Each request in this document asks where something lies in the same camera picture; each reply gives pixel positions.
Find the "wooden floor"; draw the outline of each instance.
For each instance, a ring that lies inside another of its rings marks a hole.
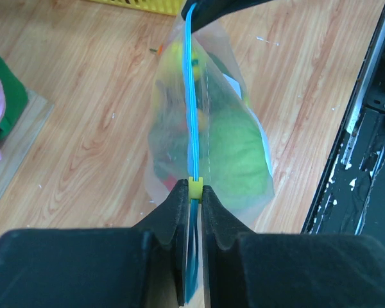
[[[222,20],[270,142],[260,232],[299,232],[383,0],[277,0]],[[151,80],[173,18],[80,0],[0,0],[0,54],[55,108],[0,201],[11,228],[131,226]]]

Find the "black object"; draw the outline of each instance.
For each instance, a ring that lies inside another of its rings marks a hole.
[[[271,0],[187,0],[181,11],[181,16],[185,20],[190,7],[194,3],[197,4],[192,12],[191,20],[191,31],[195,32],[224,15],[270,1]]]
[[[385,247],[385,8],[303,232],[366,234]]]
[[[186,180],[133,228],[14,230],[0,238],[0,308],[184,304]],[[206,308],[385,307],[385,251],[368,237],[256,234],[202,202]]]

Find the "wooden board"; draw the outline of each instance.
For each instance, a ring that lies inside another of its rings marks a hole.
[[[269,137],[276,197],[260,232],[299,232],[383,0],[276,0],[221,22]],[[0,0],[0,54],[55,102],[0,201],[11,228],[132,226],[146,194],[157,58],[172,17],[76,0]]]
[[[37,93],[31,90],[27,90],[27,93],[29,101],[26,109],[1,146],[3,158],[0,161],[0,198],[53,109],[53,104]]]

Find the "green cloth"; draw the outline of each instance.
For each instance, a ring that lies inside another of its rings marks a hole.
[[[0,57],[0,80],[6,97],[6,112],[0,122],[0,141],[11,132],[28,103],[26,88]]]

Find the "wooden table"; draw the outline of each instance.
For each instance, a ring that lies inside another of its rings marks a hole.
[[[383,0],[278,0],[222,20],[273,159],[260,232],[299,232]],[[131,226],[151,81],[172,17],[79,0],[0,0],[0,54],[55,109],[0,201],[11,228]]]

